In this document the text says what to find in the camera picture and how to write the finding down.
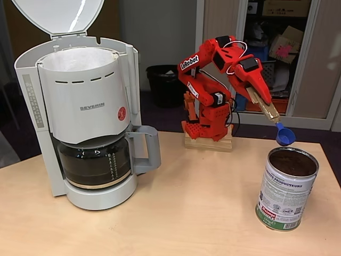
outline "carafe handle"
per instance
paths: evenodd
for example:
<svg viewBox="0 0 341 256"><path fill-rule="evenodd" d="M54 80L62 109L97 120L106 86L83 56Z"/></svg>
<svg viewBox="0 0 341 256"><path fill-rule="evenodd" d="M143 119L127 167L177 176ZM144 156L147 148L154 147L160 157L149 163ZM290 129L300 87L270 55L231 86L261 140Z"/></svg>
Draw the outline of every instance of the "carafe handle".
<svg viewBox="0 0 341 256"><path fill-rule="evenodd" d="M132 161L132 169L136 174L146 173L154 170L161 165L161 154L158 131L151 126L142 125L135 127L133 132L126 132L126 138L129 142L129 149ZM134 138L145 136L147 144L148 158L135 158Z"/></svg>

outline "coffee maker base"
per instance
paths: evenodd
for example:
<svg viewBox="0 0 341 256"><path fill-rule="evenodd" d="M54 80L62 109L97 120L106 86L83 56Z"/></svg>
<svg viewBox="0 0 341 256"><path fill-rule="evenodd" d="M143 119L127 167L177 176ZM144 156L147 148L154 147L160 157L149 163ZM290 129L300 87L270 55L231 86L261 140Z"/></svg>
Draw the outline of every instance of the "coffee maker base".
<svg viewBox="0 0 341 256"><path fill-rule="evenodd" d="M136 174L124 182L106 189L87 190L77 188L65 180L66 196L75 206L85 210L105 210L123 203L137 187Z"/></svg>

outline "blue bin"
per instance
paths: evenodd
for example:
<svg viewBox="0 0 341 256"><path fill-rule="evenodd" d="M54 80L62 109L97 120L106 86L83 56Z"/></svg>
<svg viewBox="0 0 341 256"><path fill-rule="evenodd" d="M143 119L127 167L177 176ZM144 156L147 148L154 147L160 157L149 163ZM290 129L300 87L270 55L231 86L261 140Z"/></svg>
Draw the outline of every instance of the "blue bin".
<svg viewBox="0 0 341 256"><path fill-rule="evenodd" d="M253 54L255 58L259 58L261 62L267 61L269 56L269 46L257 47L247 46L245 55Z"/></svg>
<svg viewBox="0 0 341 256"><path fill-rule="evenodd" d="M237 103L237 107L234 107L236 109L236 111L245 111L246 108L246 103L247 103L247 99L240 95L239 93L236 93L236 103Z"/></svg>

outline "blue measuring scoop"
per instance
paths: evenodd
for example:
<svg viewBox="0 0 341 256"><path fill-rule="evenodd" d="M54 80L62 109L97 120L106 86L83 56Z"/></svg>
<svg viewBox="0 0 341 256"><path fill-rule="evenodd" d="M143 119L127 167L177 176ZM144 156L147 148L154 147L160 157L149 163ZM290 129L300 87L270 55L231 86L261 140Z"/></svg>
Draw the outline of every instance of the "blue measuring scoop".
<svg viewBox="0 0 341 256"><path fill-rule="evenodd" d="M282 123L276 123L278 133L276 141L281 146L288 146L295 142L296 136L294 132L288 128L285 128Z"/></svg>

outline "coffee maker lid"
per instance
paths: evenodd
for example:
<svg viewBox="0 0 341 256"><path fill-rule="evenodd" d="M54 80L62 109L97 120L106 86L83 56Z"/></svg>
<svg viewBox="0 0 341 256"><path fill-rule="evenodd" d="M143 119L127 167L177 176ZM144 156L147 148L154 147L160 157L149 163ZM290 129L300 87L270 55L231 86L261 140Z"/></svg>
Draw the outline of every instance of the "coffee maker lid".
<svg viewBox="0 0 341 256"><path fill-rule="evenodd" d="M12 0L35 26L51 36L84 33L104 0Z"/></svg>

